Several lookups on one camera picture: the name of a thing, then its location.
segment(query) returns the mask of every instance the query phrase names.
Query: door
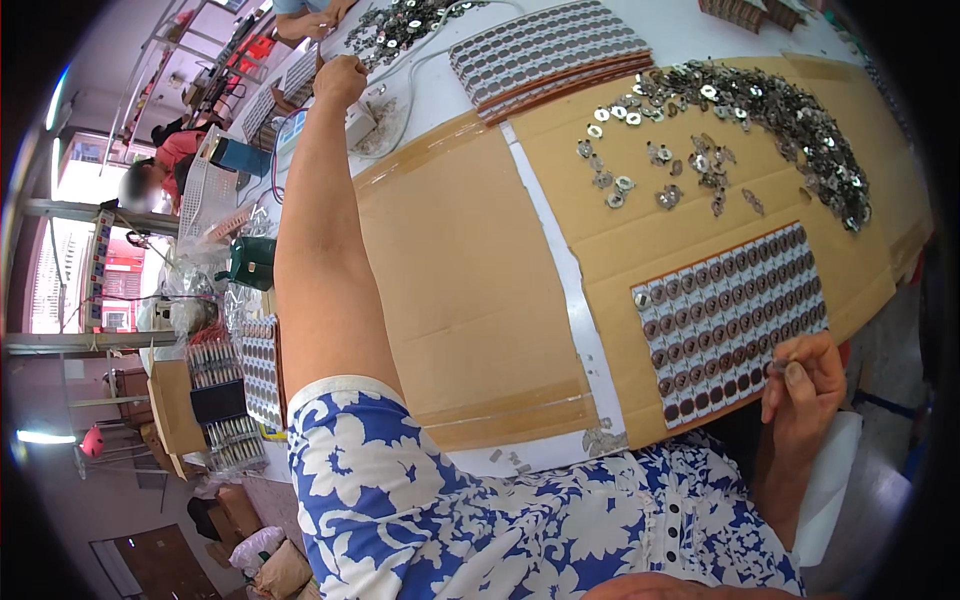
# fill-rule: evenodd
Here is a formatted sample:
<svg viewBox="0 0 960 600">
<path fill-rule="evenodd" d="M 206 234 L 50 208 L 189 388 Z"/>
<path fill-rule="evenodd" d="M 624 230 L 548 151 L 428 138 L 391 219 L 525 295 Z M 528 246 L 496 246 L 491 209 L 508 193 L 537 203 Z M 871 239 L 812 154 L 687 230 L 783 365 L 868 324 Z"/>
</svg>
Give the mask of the door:
<svg viewBox="0 0 960 600">
<path fill-rule="evenodd" d="M 178 525 L 114 540 L 150 600 L 220 599 Z"/>
</svg>

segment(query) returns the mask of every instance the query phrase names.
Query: fluorescent light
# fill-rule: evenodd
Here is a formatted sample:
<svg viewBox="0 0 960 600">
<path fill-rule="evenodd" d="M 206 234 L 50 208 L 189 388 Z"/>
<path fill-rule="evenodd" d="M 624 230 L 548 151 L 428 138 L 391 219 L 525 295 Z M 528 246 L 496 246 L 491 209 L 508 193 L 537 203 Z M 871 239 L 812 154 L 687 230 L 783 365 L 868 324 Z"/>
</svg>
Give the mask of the fluorescent light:
<svg viewBox="0 0 960 600">
<path fill-rule="evenodd" d="M 54 89 L 54 97 L 50 99 L 50 107 L 47 109 L 47 131 L 54 128 L 54 120 L 57 119 L 57 111 L 60 108 L 60 93 L 63 92 L 63 82 L 66 80 L 66 72 L 69 70 L 69 66 L 63 69 L 60 81 L 57 82 L 57 88 Z"/>
<path fill-rule="evenodd" d="M 31 444 L 72 444 L 77 441 L 76 436 L 52 436 L 48 433 L 23 431 L 22 429 L 16 430 L 16 438 L 20 442 Z"/>
<path fill-rule="evenodd" d="M 54 138 L 53 155 L 50 158 L 50 200 L 57 199 L 60 187 L 60 139 Z"/>
</svg>

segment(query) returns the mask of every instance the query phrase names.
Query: fingernail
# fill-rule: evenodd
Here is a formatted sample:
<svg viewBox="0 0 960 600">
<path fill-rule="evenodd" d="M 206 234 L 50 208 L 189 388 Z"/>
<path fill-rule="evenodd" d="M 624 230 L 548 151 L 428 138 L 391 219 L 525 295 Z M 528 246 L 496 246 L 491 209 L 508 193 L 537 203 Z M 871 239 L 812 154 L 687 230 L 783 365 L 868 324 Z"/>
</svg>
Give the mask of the fingernail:
<svg viewBox="0 0 960 600">
<path fill-rule="evenodd" d="M 786 366 L 786 382 L 797 385 L 804 380 L 804 368 L 800 363 L 790 363 Z"/>
</svg>

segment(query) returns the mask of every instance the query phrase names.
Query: blue floral shirt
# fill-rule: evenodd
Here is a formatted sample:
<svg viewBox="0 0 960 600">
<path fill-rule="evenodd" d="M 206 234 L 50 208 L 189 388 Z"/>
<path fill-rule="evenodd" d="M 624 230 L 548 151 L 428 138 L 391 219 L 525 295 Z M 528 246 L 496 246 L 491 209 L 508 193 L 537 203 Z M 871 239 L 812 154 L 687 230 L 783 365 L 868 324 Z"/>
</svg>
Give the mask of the blue floral shirt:
<svg viewBox="0 0 960 600">
<path fill-rule="evenodd" d="M 578 598 L 643 571 L 803 593 L 736 464 L 702 432 L 498 478 L 456 469 L 399 396 L 367 377 L 310 384 L 288 421 L 324 598 Z"/>
</svg>

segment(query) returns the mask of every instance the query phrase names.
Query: red shirt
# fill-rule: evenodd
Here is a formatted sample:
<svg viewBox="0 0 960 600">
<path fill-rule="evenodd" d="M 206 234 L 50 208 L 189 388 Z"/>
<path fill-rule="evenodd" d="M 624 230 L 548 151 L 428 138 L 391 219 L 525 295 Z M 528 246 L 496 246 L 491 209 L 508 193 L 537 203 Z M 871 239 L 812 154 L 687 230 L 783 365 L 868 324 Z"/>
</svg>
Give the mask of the red shirt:
<svg viewBox="0 0 960 600">
<path fill-rule="evenodd" d="M 174 214 L 180 213 L 180 192 L 177 191 L 174 167 L 187 156 L 196 154 L 200 143 L 204 141 L 204 137 L 206 137 L 205 132 L 172 133 L 163 142 L 163 145 L 156 149 L 156 158 L 169 169 L 167 176 L 160 183 L 160 187 L 173 198 Z"/>
</svg>

